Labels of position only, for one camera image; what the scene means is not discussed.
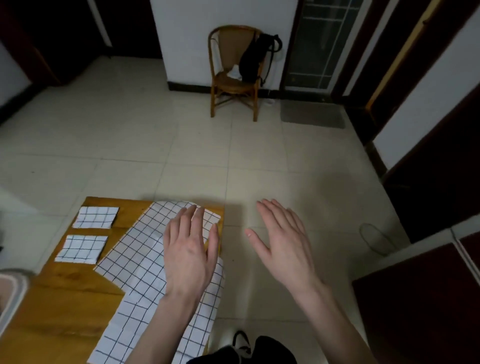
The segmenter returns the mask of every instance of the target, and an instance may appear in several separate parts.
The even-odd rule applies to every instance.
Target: rattan chair
[[[215,107],[230,101],[233,98],[253,110],[253,121],[258,117],[258,88],[260,87],[260,75],[264,66],[264,60],[260,63],[258,69],[258,79],[254,84],[236,80],[227,76],[227,73],[235,64],[240,63],[242,54],[247,49],[253,39],[253,35],[258,37],[262,31],[246,25],[224,25],[212,30],[208,35],[208,57],[210,59],[210,71],[212,72],[212,89],[210,92],[210,116],[215,116]],[[215,73],[212,55],[212,41],[218,44],[220,53],[220,62],[222,70]],[[221,94],[229,94],[230,98],[217,102]],[[248,103],[244,97],[252,99],[252,104]]]

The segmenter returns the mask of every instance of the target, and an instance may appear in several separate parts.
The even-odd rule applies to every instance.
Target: chair seat
[[[215,83],[223,91],[230,94],[243,94],[254,89],[255,84],[250,84],[228,77],[227,71],[221,71],[215,75]]]

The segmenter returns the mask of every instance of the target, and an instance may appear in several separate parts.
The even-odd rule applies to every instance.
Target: black backpack
[[[257,39],[256,35],[256,33],[253,34],[252,41],[240,58],[239,71],[243,82],[254,84],[257,82],[260,62],[265,58],[267,52],[272,52],[267,75],[263,80],[260,78],[260,86],[263,86],[270,72],[270,67],[272,66],[273,54],[282,49],[282,41],[278,35],[260,34]],[[278,43],[278,49],[275,49],[275,41]]]

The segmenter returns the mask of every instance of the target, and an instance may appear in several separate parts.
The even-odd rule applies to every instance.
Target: beige tile floor
[[[343,116],[344,130],[283,123],[276,102],[261,105],[257,123],[240,103],[211,119],[209,95],[168,91],[162,61],[98,59],[0,127],[0,268],[39,272],[88,195],[225,204],[227,284],[212,348],[244,328],[252,340],[282,341],[299,363],[324,362],[304,315],[242,231],[266,238],[255,210],[262,197],[296,210],[319,274],[364,335],[348,277],[378,257],[359,225],[374,224],[399,246],[408,240]]]

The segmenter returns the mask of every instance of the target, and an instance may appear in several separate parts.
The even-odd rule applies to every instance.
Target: gray mat
[[[345,128],[339,105],[292,100],[281,100],[280,102],[280,118],[284,122]]]

